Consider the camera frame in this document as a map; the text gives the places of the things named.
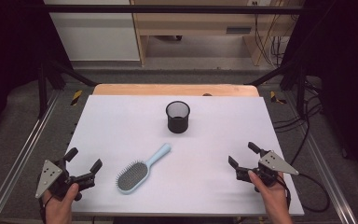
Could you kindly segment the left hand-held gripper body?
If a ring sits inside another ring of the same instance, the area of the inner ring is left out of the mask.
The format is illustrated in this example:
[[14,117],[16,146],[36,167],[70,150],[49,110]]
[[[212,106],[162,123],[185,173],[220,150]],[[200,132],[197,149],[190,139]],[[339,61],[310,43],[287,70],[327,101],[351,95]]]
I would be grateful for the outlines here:
[[79,201],[82,198],[82,190],[95,186],[95,166],[92,166],[89,172],[84,175],[73,176],[66,169],[67,162],[67,159],[60,159],[58,161],[45,160],[38,177],[35,193],[36,199],[41,199],[43,194],[48,190],[54,197],[62,200],[68,189],[74,183],[77,183],[79,189],[75,200]]

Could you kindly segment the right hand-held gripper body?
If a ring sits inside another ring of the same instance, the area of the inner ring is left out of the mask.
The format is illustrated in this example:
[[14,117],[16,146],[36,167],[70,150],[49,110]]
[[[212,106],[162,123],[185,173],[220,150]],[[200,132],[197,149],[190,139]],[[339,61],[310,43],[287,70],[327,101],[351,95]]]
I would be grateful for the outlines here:
[[278,182],[279,173],[299,175],[299,171],[273,150],[257,149],[248,152],[235,163],[236,179],[251,183],[248,172],[254,172],[267,187]]

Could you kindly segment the light blue hairbrush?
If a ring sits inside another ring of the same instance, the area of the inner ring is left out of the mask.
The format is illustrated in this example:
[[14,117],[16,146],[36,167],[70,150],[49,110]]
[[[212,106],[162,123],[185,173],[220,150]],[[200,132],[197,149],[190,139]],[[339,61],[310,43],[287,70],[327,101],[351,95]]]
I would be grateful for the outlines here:
[[146,181],[152,165],[169,153],[171,149],[170,144],[164,144],[148,160],[130,163],[117,175],[116,185],[118,190],[122,194],[133,193]]

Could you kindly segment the black mesh cup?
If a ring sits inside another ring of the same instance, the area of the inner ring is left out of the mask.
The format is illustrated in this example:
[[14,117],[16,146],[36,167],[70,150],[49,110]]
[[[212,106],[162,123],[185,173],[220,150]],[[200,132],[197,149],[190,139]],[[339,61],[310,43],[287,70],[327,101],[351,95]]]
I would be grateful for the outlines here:
[[173,101],[166,106],[168,129],[172,133],[184,133],[188,128],[190,107],[183,101]]

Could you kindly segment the person's left hand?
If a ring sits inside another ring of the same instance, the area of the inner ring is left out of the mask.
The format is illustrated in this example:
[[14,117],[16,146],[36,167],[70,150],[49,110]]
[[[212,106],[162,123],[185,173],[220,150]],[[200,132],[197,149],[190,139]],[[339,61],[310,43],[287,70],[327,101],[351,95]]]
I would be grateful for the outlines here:
[[60,201],[46,190],[43,196],[43,204],[47,217],[72,217],[72,203],[78,194],[78,184],[74,183]]

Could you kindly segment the person's right hand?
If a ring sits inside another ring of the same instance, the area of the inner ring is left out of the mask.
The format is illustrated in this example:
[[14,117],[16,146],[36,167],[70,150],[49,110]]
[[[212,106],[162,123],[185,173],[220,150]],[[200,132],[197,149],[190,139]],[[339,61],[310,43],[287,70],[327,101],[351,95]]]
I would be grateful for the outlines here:
[[284,187],[280,184],[267,187],[253,171],[249,171],[248,175],[250,176],[251,182],[261,193],[267,214],[270,217],[288,216],[289,209]]

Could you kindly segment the white board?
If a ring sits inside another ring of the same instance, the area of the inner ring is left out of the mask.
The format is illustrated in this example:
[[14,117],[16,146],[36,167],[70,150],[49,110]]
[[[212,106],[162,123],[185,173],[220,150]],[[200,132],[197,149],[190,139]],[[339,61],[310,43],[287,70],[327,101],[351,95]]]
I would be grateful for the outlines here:
[[[228,164],[255,168],[259,157],[249,143],[282,150],[261,97],[185,96],[189,127],[172,133],[166,106],[171,96],[91,95],[70,145],[78,150],[69,163],[82,175],[101,160],[93,188],[74,212],[97,216],[257,216],[265,212],[252,184],[237,180]],[[146,181],[122,194],[117,175],[133,161],[149,159],[163,144],[171,151],[157,161]]]

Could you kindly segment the wooden table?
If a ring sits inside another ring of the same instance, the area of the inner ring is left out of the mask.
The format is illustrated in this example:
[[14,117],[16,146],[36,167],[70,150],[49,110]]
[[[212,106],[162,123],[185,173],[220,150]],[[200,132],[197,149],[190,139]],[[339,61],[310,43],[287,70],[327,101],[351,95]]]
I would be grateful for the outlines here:
[[93,95],[189,95],[258,97],[252,85],[232,84],[99,84]]

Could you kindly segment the black curtain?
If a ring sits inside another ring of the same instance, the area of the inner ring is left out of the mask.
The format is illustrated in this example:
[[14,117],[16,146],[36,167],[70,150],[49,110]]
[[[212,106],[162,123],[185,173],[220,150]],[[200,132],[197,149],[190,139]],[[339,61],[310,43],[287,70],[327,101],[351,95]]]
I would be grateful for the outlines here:
[[0,0],[0,115],[13,89],[37,79],[41,63],[71,65],[49,13],[33,8],[44,4]]
[[[283,61],[299,58],[322,80],[323,102],[346,147],[358,161],[358,0],[304,0],[313,13],[298,17]],[[298,57],[296,51],[307,50]]]

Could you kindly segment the white cabinet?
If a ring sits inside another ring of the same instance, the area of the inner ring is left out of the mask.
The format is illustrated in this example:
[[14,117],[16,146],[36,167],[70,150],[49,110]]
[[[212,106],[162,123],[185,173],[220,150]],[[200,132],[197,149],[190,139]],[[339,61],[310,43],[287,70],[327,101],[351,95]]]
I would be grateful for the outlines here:
[[139,61],[130,13],[50,13],[69,59]]

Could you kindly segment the light wooden desk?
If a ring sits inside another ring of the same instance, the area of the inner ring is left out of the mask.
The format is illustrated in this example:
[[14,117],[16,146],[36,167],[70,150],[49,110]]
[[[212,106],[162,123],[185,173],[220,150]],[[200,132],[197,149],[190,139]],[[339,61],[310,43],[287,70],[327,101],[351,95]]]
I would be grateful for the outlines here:
[[[301,7],[305,0],[130,0],[136,5],[222,6],[222,7]],[[168,14],[135,13],[136,33],[152,35],[239,35],[255,66],[267,60],[270,40],[289,37],[296,15],[254,14]]]

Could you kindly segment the aluminium rail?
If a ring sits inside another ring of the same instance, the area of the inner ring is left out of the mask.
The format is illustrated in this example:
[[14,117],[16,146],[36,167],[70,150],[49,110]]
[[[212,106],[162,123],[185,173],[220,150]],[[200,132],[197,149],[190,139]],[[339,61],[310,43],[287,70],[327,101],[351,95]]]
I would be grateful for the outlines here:
[[323,157],[322,151],[318,147],[316,140],[311,133],[307,136],[307,145],[310,156],[318,170],[318,173],[326,187],[326,191],[330,197],[332,204],[342,224],[358,224],[358,221],[352,212],[348,201],[346,200],[341,187],[336,181],[330,167]]
[[0,214],[7,203],[7,200],[14,189],[18,179],[20,178],[21,172],[24,169],[26,162],[28,161],[30,155],[32,154],[34,147],[43,132],[48,119],[61,95],[61,91],[53,91],[51,96],[48,99],[48,105],[45,112],[40,118],[37,119],[32,131],[27,137],[23,147],[13,165],[10,168],[3,184],[0,187]]

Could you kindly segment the black frame post with brace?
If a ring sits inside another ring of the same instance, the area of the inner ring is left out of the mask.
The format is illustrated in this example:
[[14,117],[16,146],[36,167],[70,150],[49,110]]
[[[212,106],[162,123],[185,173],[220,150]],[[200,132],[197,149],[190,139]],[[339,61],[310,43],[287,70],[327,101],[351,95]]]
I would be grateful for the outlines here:
[[262,83],[276,77],[283,75],[280,87],[283,91],[291,90],[296,85],[296,112],[303,119],[305,118],[305,82],[306,82],[306,67],[302,63],[289,61],[284,65],[272,70],[266,75],[249,82],[249,85],[257,87]]
[[37,69],[37,81],[39,92],[39,115],[41,119],[48,111],[48,96],[47,96],[47,81],[52,85],[54,90],[62,90],[66,82],[62,78],[62,74],[66,74],[81,83],[89,86],[96,87],[97,82],[94,82],[82,75],[78,74],[73,68],[64,66],[57,61],[44,61]]

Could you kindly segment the black horizontal frame bar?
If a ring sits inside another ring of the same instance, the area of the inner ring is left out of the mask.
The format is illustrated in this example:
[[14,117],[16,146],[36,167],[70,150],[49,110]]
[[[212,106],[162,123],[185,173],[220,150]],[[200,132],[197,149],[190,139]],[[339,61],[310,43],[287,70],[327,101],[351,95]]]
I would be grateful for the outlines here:
[[311,7],[222,7],[222,6],[163,6],[163,5],[39,5],[56,13],[187,13],[187,14],[278,14],[311,13]]

